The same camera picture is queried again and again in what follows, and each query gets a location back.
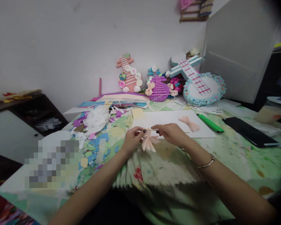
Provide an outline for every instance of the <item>green marker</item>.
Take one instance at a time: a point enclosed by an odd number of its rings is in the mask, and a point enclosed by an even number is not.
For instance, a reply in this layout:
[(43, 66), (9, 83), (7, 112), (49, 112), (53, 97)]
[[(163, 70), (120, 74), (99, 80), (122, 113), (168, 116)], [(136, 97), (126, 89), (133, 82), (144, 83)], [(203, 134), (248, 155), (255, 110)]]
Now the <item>green marker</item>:
[(213, 129), (217, 133), (223, 133), (224, 130), (220, 128), (218, 125), (216, 125), (214, 122), (212, 122), (210, 119), (205, 117), (204, 115), (197, 114), (197, 116), (204, 122), (206, 123), (211, 129)]

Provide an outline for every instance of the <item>black smartphone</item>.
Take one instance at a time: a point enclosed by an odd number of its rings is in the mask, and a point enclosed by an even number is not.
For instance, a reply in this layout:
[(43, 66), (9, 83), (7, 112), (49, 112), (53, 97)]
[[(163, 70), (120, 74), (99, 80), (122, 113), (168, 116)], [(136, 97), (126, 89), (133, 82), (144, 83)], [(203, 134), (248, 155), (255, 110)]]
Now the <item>black smartphone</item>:
[(222, 119), (224, 123), (233, 128), (237, 133), (251, 142), (253, 145), (256, 145), (259, 148), (265, 148), (266, 143), (277, 143), (274, 139), (265, 135), (261, 131), (247, 124), (246, 122), (238, 119), (236, 117)]

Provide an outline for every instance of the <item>woman's right hand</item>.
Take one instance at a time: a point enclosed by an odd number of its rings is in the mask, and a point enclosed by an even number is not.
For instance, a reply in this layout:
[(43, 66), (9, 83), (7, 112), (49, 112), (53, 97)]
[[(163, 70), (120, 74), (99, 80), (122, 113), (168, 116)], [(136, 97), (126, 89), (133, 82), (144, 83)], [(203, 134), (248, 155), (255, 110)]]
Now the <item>woman's right hand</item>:
[(159, 136), (163, 136), (165, 140), (178, 147), (185, 148), (189, 145), (192, 139), (187, 136), (187, 134), (181, 130), (178, 124), (169, 123), (165, 125), (155, 125), (151, 127), (152, 129), (158, 129)]

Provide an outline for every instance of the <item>bracelet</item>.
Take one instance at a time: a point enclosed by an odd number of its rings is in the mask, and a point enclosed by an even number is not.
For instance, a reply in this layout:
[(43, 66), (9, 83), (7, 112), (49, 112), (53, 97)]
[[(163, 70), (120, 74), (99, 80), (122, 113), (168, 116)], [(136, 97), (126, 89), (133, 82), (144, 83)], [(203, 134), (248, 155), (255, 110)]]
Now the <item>bracelet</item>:
[[(188, 156), (186, 150), (185, 150), (184, 148), (181, 148), (181, 150), (184, 151), (185, 154), (187, 155), (187, 157), (193, 162), (193, 160), (191, 159), (191, 157)], [(203, 165), (203, 166), (198, 166), (198, 165), (196, 164), (196, 166), (197, 166), (198, 168), (204, 168), (204, 167), (210, 166), (210, 165), (215, 161), (215, 158), (214, 158), (213, 154), (210, 154), (210, 155), (211, 155), (211, 162), (210, 162), (210, 163), (208, 163), (208, 164), (206, 164), (206, 165)]]

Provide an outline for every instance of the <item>colorful tablecloth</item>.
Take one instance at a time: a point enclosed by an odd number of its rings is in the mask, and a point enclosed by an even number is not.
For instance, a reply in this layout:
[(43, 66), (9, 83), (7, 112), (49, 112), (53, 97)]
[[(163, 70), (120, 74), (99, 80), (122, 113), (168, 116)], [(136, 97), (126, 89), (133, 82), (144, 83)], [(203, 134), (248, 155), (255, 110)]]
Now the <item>colorful tablecloth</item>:
[[(191, 110), (188, 106), (171, 102), (170, 99), (163, 103), (151, 103), (150, 108), (155, 111)], [(254, 111), (244, 107), (243, 109), (247, 118), (254, 117)], [(259, 149), (228, 128), (220, 117), (212, 114), (206, 116), (225, 132), (216, 134), (217, 138), (195, 139), (204, 149), (214, 154), (261, 194), (281, 190), (281, 147)], [(116, 120), (113, 127), (110, 124), (107, 126), (109, 140), (105, 145), (105, 154), (108, 149), (110, 153), (105, 162), (121, 149), (126, 130), (132, 126), (132, 120), (131, 112), (127, 112)], [(281, 128), (280, 123), (275, 123), (275, 126)], [(72, 127), (70, 123), (64, 129)], [(274, 139), (281, 142), (281, 134)], [(155, 145), (155, 149), (156, 153), (144, 152), (138, 148), (122, 167), (113, 184), (113, 187), (122, 189), (149, 220), (155, 224), (189, 224), (190, 221), (212, 223), (219, 218), (233, 218), (181, 149), (165, 140)], [(7, 180), (5, 187), (3, 185), (0, 188), (0, 195), (39, 223), (47, 224), (69, 195), (60, 190), (50, 190), (48, 193), (15, 188), (24, 169), (25, 166)], [(91, 166), (83, 169), (71, 187), (82, 185), (97, 170), (98, 168)]]

